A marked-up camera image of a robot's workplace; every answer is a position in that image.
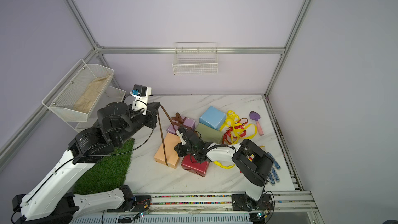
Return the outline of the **orange gift box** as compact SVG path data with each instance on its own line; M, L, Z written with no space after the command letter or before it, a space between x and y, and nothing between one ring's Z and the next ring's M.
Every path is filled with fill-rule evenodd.
M174 147L181 143L179 136L175 134L168 133L164 138L165 143L165 151L163 150L163 144L159 147L158 151L154 156L155 162L160 164L166 165L169 167L176 169L179 165L180 157L178 156L177 152L175 151Z

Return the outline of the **green gift box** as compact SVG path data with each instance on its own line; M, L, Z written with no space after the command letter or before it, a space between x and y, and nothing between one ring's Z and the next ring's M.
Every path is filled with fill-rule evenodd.
M222 144L223 134L218 130L199 123L195 131L199 132L203 142Z

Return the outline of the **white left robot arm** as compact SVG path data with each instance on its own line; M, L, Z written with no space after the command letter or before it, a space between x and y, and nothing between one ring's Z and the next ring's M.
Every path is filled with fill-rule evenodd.
M137 204L129 186L97 194L75 195L71 188L105 157L114 157L115 148L142 127L156 127L159 102L145 103L138 110L123 102L113 102L97 111L95 124L70 142L62 158L46 177L28 194L12 200L17 224L69 224L98 211L128 212Z

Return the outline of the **red gift box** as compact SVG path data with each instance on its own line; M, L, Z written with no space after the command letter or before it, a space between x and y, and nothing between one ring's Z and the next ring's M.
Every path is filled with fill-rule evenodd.
M186 155L182 160L181 167L193 174L205 177L209 167L209 162L205 161L199 163L192 155Z

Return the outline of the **light blue gift box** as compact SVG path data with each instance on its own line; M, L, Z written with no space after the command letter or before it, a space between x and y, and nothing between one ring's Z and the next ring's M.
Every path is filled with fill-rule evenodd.
M205 113L200 117L200 123L213 128L217 131L221 130L222 125L224 124L227 115L218 110L217 108L210 106Z

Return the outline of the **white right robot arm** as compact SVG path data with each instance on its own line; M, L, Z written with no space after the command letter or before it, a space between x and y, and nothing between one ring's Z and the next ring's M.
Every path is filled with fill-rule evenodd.
M198 163L232 162L249 182L243 194L233 194L232 206L235 211L272 210L272 196L264 190L271 175L274 159L249 139L241 143L216 144L202 141L192 130L180 127L180 138L174 150L179 157L192 155Z

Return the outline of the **yellow ribbon of blue box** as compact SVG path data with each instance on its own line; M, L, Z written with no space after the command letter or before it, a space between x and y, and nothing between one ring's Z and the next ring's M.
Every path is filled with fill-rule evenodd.
M234 145L243 139L252 139L258 133L258 128L253 123L248 123L247 118L240 118L234 111L228 111L223 125L220 127L222 144Z

